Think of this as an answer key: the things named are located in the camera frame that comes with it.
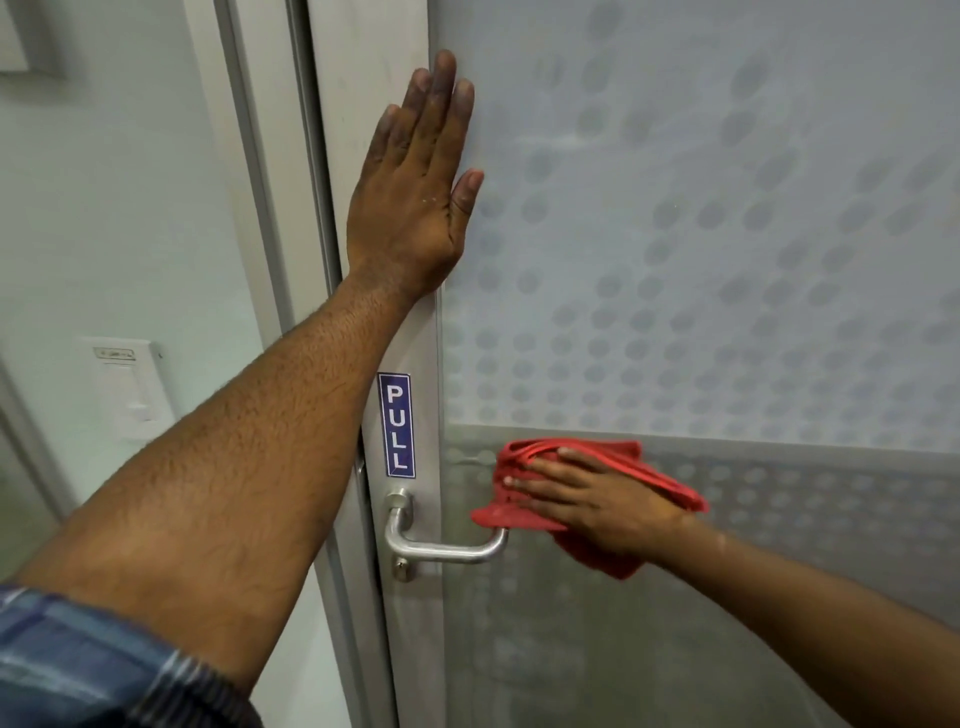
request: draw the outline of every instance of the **cleaning rag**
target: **cleaning rag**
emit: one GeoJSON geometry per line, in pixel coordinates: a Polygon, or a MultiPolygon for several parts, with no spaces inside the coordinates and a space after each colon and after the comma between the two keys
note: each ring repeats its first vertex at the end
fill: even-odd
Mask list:
{"type": "Polygon", "coordinates": [[[503,484],[503,479],[508,476],[520,480],[543,480],[542,475],[525,468],[535,458],[560,460],[557,455],[558,448],[575,449],[585,455],[591,455],[607,467],[638,480],[687,511],[708,510],[707,502],[692,488],[641,462],[642,449],[639,442],[600,442],[558,437],[515,440],[507,443],[496,457],[496,468],[493,471],[493,500],[489,505],[470,514],[473,522],[485,528],[549,531],[557,545],[581,564],[599,569],[616,579],[632,576],[643,565],[642,560],[632,556],[606,553],[584,537],[570,531],[562,523],[551,521],[538,513],[520,507],[517,502],[526,500],[529,496],[510,490],[503,484]]]}

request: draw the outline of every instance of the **blue sticker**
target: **blue sticker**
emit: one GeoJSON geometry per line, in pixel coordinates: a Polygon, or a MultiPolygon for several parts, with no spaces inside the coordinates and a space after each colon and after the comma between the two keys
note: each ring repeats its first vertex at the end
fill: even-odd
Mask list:
{"type": "Polygon", "coordinates": [[[383,448],[388,477],[417,477],[410,375],[378,374],[383,448]]]}

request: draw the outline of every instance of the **switch plate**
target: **switch plate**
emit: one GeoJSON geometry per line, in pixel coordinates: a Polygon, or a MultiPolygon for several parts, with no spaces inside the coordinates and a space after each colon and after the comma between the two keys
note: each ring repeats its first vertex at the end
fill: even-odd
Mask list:
{"type": "Polygon", "coordinates": [[[156,348],[143,339],[81,339],[104,414],[125,440],[153,440],[175,421],[156,368],[156,348]]]}

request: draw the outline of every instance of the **aluminum door frame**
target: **aluminum door frame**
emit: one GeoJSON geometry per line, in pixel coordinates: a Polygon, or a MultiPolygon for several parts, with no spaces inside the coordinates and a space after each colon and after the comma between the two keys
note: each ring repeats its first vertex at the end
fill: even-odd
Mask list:
{"type": "MultiPolygon", "coordinates": [[[[373,128],[390,103],[399,103],[418,66],[429,67],[427,0],[309,0],[314,56],[340,258],[346,272],[347,213],[373,128]]],[[[377,555],[401,728],[446,725],[442,567],[417,564],[409,583],[393,578],[383,539],[386,496],[399,486],[413,493],[416,516],[408,535],[441,539],[440,328],[438,297],[420,301],[400,327],[381,372],[411,378],[417,477],[386,475],[379,397],[371,389],[363,418],[377,555]]]]}
{"type": "MultiPolygon", "coordinates": [[[[183,0],[264,348],[341,280],[305,0],[183,0]]],[[[396,704],[363,461],[314,562],[352,728],[396,704]]]]}

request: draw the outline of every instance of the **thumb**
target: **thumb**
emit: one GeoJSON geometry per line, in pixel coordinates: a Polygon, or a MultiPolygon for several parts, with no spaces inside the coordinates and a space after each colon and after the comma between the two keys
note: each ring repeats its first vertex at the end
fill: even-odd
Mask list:
{"type": "Polygon", "coordinates": [[[457,246],[458,252],[464,249],[464,238],[467,235],[467,223],[477,201],[477,193],[483,184],[484,174],[479,169],[468,169],[460,180],[453,185],[450,193],[450,238],[457,246]]]}

